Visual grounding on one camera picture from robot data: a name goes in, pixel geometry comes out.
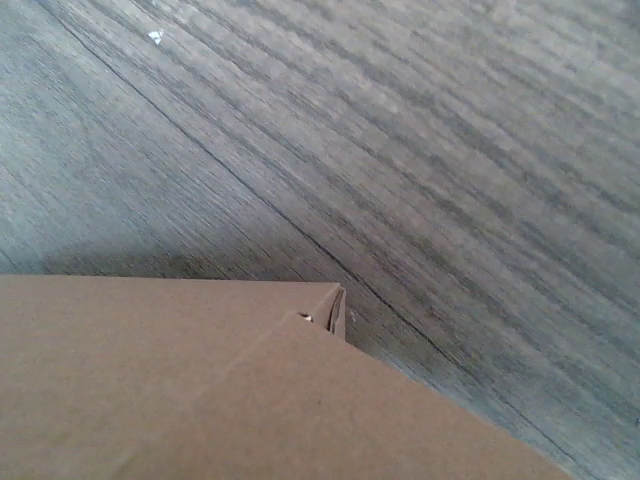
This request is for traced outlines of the small cardboard box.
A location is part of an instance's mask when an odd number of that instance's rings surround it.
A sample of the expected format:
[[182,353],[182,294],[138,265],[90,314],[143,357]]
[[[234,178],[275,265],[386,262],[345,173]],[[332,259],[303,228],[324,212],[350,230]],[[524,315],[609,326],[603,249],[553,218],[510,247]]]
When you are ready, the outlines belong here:
[[345,341],[335,283],[6,275],[5,479],[560,479]]

